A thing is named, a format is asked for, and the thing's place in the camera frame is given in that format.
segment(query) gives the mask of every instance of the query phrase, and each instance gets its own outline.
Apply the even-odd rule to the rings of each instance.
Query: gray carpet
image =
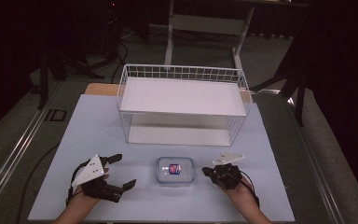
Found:
[[[128,48],[126,63],[164,63],[164,35],[153,35],[149,45],[139,41],[136,35],[126,37],[123,43]],[[290,43],[291,39],[278,37],[266,39],[262,36],[249,36],[246,39],[241,60],[249,86],[273,76]],[[177,39],[173,48],[172,64],[233,67],[230,46],[235,44],[234,37],[221,42],[207,43],[189,43]],[[124,48],[120,48],[121,55],[124,55],[124,52]],[[97,71],[98,74],[105,76],[104,80],[89,79],[73,72],[66,82],[57,84],[59,88],[48,109],[67,111],[66,119],[62,122],[44,121],[35,133],[34,140],[0,194],[0,223],[15,223],[26,179],[38,160],[60,142],[79,95],[91,82],[110,82],[116,66],[117,64],[113,64],[103,71]],[[120,72],[117,72],[115,82],[118,81],[119,75]],[[279,89],[281,86],[282,82],[270,88]],[[293,123],[290,107],[277,96],[262,94],[256,96],[255,100],[259,103],[296,223],[331,223],[329,215],[325,212],[324,202],[319,196],[318,186],[313,180],[312,170],[308,166],[304,142],[297,141],[302,132],[305,133],[312,153],[317,158],[326,182],[335,196],[343,222],[358,223],[358,185],[340,152],[337,140],[315,104],[311,91],[306,93],[305,127],[300,129],[301,133],[294,131],[297,129],[294,128],[296,124]],[[0,166],[32,121],[37,112],[37,104],[37,96],[27,94],[0,121]],[[21,223],[31,223],[26,219],[53,156],[54,151],[39,164],[31,179],[22,207]]]

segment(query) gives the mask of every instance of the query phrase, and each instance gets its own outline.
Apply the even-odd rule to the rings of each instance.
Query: dark background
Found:
[[[28,75],[39,67],[46,39],[80,61],[87,52],[105,49],[101,42],[108,22],[105,1],[74,2],[0,1],[0,118],[33,87]],[[127,23],[145,40],[150,22],[168,21],[168,1],[117,3],[118,25]],[[192,7],[181,4],[182,10]],[[313,90],[358,180],[358,1],[316,1],[315,6],[305,21],[303,11],[258,8],[249,31],[266,38],[296,37],[277,75],[293,69],[309,71],[307,87]],[[200,13],[211,13],[213,8],[219,14],[231,12],[214,5]],[[233,16],[243,17],[241,10]]]

